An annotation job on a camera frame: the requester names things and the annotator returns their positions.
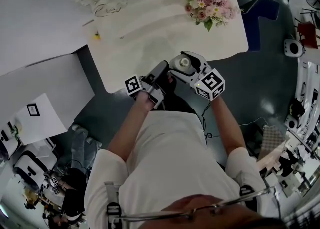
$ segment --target person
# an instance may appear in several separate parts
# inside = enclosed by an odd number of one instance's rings
[[[110,194],[110,183],[113,190],[119,188],[122,215],[138,218],[130,229],[285,228],[282,221],[261,216],[263,197],[255,199],[255,211],[240,204],[210,207],[240,198],[243,186],[254,192],[266,189],[222,97],[211,107],[228,156],[225,171],[207,150],[196,112],[174,90],[166,91],[166,110],[153,107],[149,95],[140,91],[107,149],[98,152],[84,198],[91,229],[117,228],[107,213],[116,196]]]
[[[85,128],[73,125],[72,130],[74,135],[71,147],[71,169],[69,175],[65,175],[58,180],[60,189],[65,192],[62,212],[59,215],[48,217],[50,229],[67,229],[70,225],[76,225],[82,220],[85,211],[84,199],[88,169],[92,167],[97,152],[102,146],[100,142],[88,137],[89,132]]]

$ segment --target hand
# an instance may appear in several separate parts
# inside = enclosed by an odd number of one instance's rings
[[[136,96],[135,105],[142,109],[144,112],[150,112],[154,107],[155,103],[152,102],[149,98],[149,94],[145,91],[139,91],[138,95]]]

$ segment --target yellow flower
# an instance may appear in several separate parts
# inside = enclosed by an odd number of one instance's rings
[[[206,6],[204,1],[198,1],[198,4],[201,9],[203,9]]]

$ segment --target gray floor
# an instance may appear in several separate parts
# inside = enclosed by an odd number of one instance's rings
[[[264,117],[269,124],[283,125],[289,103],[295,95],[297,60],[285,57],[283,53],[283,41],[294,33],[294,25],[288,4],[284,0],[277,1],[280,3],[277,21],[260,18],[260,52],[240,53],[209,63],[225,78],[226,91],[222,97],[240,125],[253,122],[259,117]],[[95,97],[75,119],[75,123],[88,129],[91,137],[107,147],[134,101],[124,91],[115,94],[106,92],[88,47],[80,50],[78,57]],[[199,115],[208,105],[204,98],[194,94],[181,82],[177,85],[176,94],[184,98]],[[205,118],[206,132],[218,136],[210,110]],[[264,120],[260,119],[257,123],[262,126]],[[54,138],[65,155],[71,152],[71,137],[72,132],[69,131]]]

